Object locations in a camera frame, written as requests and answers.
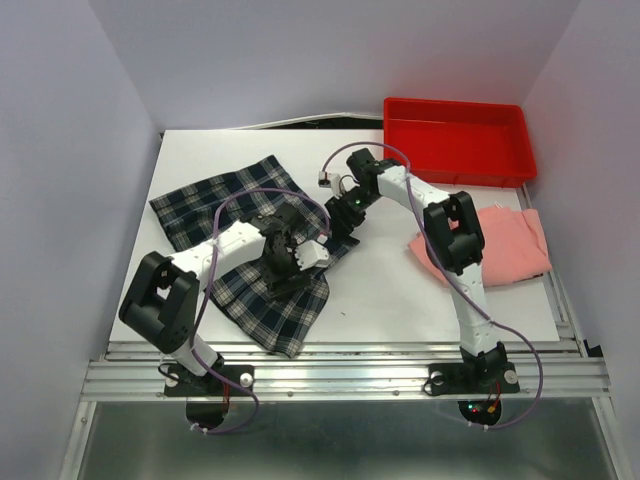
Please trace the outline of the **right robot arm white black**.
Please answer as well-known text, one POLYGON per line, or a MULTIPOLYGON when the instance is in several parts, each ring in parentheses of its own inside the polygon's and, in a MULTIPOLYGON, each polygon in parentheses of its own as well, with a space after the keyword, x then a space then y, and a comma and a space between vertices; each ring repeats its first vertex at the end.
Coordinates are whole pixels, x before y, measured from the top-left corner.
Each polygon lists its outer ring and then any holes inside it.
POLYGON ((429 260, 443 274, 452 291, 459 323, 463 363, 460 378, 472 390, 482 390, 496 378, 506 362, 505 347, 486 312, 482 284, 485 238, 471 196, 449 194, 410 173, 409 161, 377 160, 366 142, 347 160, 356 185, 346 190, 338 174, 323 167, 318 185, 333 196, 325 203, 335 241, 355 244, 354 230, 365 220, 366 210, 386 198, 413 213, 425 241, 429 260))

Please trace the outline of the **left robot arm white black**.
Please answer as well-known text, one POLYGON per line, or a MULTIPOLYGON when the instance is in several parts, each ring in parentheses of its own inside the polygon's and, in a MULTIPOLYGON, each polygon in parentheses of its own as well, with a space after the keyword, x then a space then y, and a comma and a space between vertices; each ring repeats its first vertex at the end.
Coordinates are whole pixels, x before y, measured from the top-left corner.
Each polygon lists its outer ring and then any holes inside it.
POLYGON ((195 331, 200 292, 251 261, 270 293, 280 297, 308 285, 313 267, 329 260, 316 240, 299 243, 293 227, 302 219, 291 205, 272 215, 253 215, 234 222, 216 238, 164 256, 145 255, 122 300, 118 317, 161 353, 188 371, 188 382, 199 393, 215 392, 222 382, 219 355, 195 331))

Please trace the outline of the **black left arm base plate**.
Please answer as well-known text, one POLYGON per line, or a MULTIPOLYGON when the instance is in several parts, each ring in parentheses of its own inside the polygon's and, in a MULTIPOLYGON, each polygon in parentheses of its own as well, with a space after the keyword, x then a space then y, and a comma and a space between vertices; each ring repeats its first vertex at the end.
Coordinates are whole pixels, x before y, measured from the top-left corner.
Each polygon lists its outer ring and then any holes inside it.
POLYGON ((199 427, 220 427, 231 413, 231 399, 249 398, 206 372, 198 377, 178 363, 163 362, 157 368, 164 380, 163 395, 186 400, 186 418, 199 427))

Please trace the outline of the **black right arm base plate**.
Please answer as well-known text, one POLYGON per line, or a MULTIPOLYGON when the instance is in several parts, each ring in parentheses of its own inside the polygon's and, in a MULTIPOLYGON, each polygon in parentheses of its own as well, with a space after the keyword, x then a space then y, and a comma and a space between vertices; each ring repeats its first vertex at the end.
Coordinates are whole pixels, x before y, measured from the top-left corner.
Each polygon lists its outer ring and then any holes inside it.
POLYGON ((472 425, 496 427, 502 414, 502 397, 520 392, 515 367, 507 363, 496 373, 478 373, 470 363, 436 363, 428 366, 422 391, 431 397, 460 396, 458 409, 472 425))

